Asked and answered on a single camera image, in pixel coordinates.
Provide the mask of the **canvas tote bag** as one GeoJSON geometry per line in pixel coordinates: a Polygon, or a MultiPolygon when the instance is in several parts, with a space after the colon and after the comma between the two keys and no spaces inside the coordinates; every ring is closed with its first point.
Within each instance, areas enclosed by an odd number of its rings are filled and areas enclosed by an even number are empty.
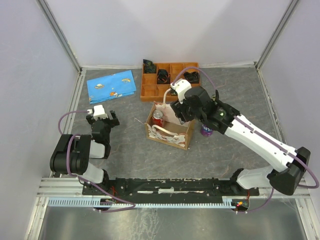
{"type": "Polygon", "coordinates": [[[195,121],[181,123],[175,116],[170,104],[166,103],[166,96],[170,89],[167,89],[163,95],[162,102],[154,102],[146,122],[144,123],[146,137],[150,140],[166,144],[179,149],[187,150],[191,142],[195,121]],[[152,121],[152,113],[159,109],[164,113],[164,125],[160,127],[154,125],[152,121]]]}

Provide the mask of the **red soda can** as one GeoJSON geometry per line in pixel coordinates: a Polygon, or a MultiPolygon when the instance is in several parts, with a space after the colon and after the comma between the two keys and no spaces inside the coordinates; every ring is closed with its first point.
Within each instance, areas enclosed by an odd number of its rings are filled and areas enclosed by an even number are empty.
{"type": "Polygon", "coordinates": [[[159,127],[163,127],[164,126],[164,123],[165,123],[165,114],[163,113],[162,110],[160,109],[155,109],[153,112],[152,112],[152,123],[154,125],[157,125],[159,127]]]}

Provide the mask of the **purple soda can front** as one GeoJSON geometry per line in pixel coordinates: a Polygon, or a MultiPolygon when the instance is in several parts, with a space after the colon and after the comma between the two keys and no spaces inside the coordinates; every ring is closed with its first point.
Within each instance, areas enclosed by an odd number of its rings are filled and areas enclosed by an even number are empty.
{"type": "Polygon", "coordinates": [[[208,126],[206,126],[205,124],[201,125],[200,128],[200,133],[204,136],[204,137],[210,137],[213,134],[213,130],[210,129],[208,126]]]}

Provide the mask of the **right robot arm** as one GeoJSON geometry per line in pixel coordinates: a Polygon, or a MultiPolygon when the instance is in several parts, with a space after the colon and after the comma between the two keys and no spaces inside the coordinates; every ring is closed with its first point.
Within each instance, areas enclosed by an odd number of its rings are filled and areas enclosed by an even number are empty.
{"type": "Polygon", "coordinates": [[[229,183],[231,193],[240,196],[249,189],[270,185],[284,195],[294,194],[309,163],[311,152],[307,148],[278,141],[234,107],[210,97],[201,86],[176,83],[170,88],[177,93],[171,108],[181,123],[198,120],[210,130],[242,143],[268,163],[267,167],[239,169],[229,183]]]}

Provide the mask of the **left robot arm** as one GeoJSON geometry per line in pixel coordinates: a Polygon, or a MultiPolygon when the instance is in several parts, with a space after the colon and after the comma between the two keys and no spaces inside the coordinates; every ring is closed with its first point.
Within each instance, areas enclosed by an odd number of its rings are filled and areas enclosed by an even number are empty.
{"type": "Polygon", "coordinates": [[[106,195],[111,189],[109,175],[106,170],[90,163],[90,159],[107,159],[110,155],[110,133],[112,128],[120,124],[116,112],[111,116],[102,113],[99,116],[86,116],[91,134],[72,137],[62,134],[50,158],[50,170],[55,174],[72,174],[93,184],[99,195],[106,195]]]}

